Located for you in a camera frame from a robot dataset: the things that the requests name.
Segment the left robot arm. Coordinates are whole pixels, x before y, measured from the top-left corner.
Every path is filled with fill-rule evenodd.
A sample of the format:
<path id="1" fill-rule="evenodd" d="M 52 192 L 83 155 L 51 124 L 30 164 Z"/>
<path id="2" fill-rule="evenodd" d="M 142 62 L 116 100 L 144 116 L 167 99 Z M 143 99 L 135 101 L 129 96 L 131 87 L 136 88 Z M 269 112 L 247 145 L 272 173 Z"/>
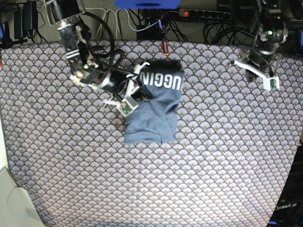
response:
<path id="1" fill-rule="evenodd" d="M 274 73 L 270 62 L 281 44 L 286 42 L 288 30 L 283 20 L 282 12 L 277 0 L 258 0 L 255 4 L 255 38 L 248 55 L 243 62 L 269 73 Z"/>

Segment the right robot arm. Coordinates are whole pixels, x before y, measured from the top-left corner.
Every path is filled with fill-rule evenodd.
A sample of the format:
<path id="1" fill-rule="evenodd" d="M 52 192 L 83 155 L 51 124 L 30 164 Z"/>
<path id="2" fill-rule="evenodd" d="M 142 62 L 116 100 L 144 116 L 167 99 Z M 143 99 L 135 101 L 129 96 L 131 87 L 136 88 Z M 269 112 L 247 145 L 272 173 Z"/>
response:
<path id="1" fill-rule="evenodd" d="M 124 52 L 116 49 L 114 35 L 107 23 L 100 17 L 80 10 L 75 0 L 46 0 L 49 23 L 58 24 L 61 45 L 71 69 L 73 83 L 82 87 L 102 89 L 119 101 L 131 97 L 150 101 L 153 96 L 139 78 L 139 72 L 120 69 Z M 88 16 L 99 22 L 109 36 L 108 52 L 103 46 L 91 44 L 90 28 L 81 16 Z"/>

